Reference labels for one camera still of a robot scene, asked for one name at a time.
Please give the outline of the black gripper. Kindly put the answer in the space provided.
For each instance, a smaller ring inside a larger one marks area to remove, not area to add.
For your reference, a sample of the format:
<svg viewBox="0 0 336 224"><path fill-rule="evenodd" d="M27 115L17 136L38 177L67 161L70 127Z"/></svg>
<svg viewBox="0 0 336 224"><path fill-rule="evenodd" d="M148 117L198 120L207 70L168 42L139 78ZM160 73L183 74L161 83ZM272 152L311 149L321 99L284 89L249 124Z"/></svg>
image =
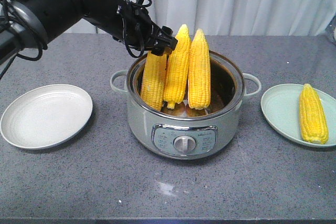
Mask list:
<svg viewBox="0 0 336 224"><path fill-rule="evenodd" d="M128 0L94 0L94 25L128 49L170 55L178 40L169 27L155 25L145 8Z"/></svg>

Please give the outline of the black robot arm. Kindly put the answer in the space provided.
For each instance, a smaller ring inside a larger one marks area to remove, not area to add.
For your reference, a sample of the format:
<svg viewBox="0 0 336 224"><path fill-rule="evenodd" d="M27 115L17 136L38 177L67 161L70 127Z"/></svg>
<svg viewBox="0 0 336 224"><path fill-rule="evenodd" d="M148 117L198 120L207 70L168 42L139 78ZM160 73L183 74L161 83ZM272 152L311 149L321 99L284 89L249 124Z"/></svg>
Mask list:
<svg viewBox="0 0 336 224"><path fill-rule="evenodd" d="M43 51L78 21L85 19L125 45L128 52L160 56L177 40L168 27L155 24L151 0L1 0L1 62L26 48Z"/></svg>

